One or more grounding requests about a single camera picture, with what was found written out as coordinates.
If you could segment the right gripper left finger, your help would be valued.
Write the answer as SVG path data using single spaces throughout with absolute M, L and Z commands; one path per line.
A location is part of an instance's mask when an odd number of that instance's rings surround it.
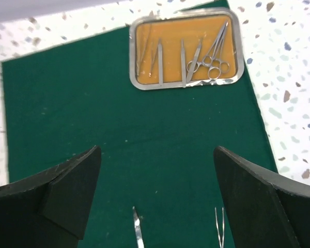
M 0 247 L 77 247 L 101 166 L 98 146 L 0 187 Z

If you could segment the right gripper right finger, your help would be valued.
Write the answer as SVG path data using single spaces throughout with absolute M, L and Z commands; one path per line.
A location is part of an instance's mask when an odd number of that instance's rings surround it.
M 236 247 L 310 247 L 310 185 L 221 146 L 213 159 Z

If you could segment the steel tweezers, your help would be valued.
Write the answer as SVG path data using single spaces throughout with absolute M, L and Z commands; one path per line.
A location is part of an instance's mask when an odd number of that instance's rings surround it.
M 219 247 L 224 248 L 225 240 L 225 214 L 224 207 L 221 208 L 221 218 L 219 218 L 217 207 L 214 208 L 215 213 L 215 225 L 218 236 Z

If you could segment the steel surgical scissors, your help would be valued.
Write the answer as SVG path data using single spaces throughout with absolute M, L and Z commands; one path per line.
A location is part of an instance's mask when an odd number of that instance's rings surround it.
M 143 237 L 142 237 L 142 231 L 141 231 L 141 222 L 138 217 L 136 208 L 133 206 L 133 220 L 134 220 L 134 230 L 135 230 L 135 236 L 136 236 L 136 241 L 137 241 L 137 247 L 138 248 L 144 248 L 144 242 L 143 242 Z

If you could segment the green surgical drape cloth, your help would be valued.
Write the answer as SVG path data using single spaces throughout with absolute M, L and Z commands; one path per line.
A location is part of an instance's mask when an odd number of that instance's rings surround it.
M 249 74 L 228 86 L 142 91 L 128 77 L 128 29 L 2 64 L 9 175 L 19 180 L 94 145 L 100 176 L 79 247 L 218 247 L 213 151 L 274 170 Z

